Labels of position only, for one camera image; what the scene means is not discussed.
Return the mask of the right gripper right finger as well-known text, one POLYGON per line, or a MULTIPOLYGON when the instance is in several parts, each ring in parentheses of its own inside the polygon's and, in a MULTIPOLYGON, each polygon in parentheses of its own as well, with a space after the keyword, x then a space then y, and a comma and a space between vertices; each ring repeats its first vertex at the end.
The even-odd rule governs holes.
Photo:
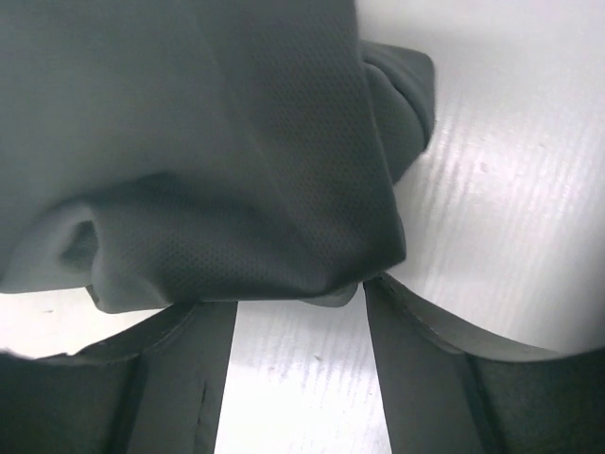
POLYGON ((498 336, 382 274, 364 292, 395 453, 600 453, 604 352, 498 336))

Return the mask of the grey t-shirt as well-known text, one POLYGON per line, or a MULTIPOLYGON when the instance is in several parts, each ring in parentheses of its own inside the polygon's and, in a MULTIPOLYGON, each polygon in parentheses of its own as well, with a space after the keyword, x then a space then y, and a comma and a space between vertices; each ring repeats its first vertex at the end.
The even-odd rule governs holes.
POLYGON ((5 1, 1 289, 334 305, 405 259, 434 116, 352 1, 5 1))

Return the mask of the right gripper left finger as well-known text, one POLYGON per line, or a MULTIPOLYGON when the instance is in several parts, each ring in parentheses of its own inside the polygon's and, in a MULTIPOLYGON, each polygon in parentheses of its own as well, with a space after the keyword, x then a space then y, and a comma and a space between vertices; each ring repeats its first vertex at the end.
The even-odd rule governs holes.
POLYGON ((214 452, 235 315, 174 305, 72 356, 2 354, 2 452, 214 452))

